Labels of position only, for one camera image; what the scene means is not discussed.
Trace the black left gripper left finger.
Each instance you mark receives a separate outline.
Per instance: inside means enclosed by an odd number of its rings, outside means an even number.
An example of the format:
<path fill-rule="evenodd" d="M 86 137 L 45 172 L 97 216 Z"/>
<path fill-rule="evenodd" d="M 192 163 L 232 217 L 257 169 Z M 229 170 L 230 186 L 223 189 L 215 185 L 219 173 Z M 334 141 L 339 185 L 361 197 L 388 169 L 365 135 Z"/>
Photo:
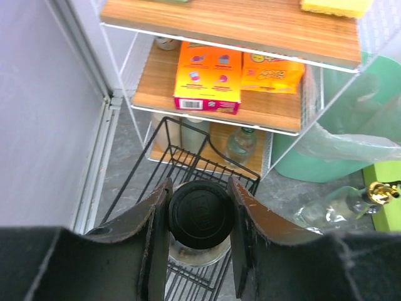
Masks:
<path fill-rule="evenodd" d="M 61 226 L 1 228 L 2 300 L 162 300 L 172 181 L 85 235 Z"/>

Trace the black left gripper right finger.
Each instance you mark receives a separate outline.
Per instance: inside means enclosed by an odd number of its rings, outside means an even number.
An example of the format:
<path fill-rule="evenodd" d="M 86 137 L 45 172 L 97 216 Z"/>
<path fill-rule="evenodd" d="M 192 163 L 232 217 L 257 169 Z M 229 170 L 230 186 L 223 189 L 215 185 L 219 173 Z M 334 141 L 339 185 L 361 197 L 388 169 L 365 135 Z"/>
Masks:
<path fill-rule="evenodd" d="M 400 233 L 303 229 L 261 204 L 235 177 L 231 232 L 242 300 L 399 300 Z"/>

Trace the sauce bottle with black cap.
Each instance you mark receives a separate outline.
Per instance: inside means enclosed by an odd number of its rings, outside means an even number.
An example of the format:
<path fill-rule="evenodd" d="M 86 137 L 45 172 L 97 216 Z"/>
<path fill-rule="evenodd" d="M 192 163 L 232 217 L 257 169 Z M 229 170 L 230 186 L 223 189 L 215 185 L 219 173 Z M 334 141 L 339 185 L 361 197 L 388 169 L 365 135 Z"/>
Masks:
<path fill-rule="evenodd" d="M 167 217 L 169 258 L 179 265 L 207 267 L 229 251 L 234 204 L 218 183 L 193 180 L 174 187 Z"/>

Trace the glass bottle with gold pourer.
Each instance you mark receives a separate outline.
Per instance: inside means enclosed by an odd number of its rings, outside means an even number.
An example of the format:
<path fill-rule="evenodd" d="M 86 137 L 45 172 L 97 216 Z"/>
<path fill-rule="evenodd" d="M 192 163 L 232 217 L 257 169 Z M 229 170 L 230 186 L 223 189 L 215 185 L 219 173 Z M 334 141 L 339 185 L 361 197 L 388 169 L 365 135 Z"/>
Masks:
<path fill-rule="evenodd" d="M 294 214 L 294 222 L 315 233 L 338 230 L 366 214 L 376 213 L 376 205 L 367 186 L 357 189 L 343 186 L 320 200 L 306 203 Z"/>

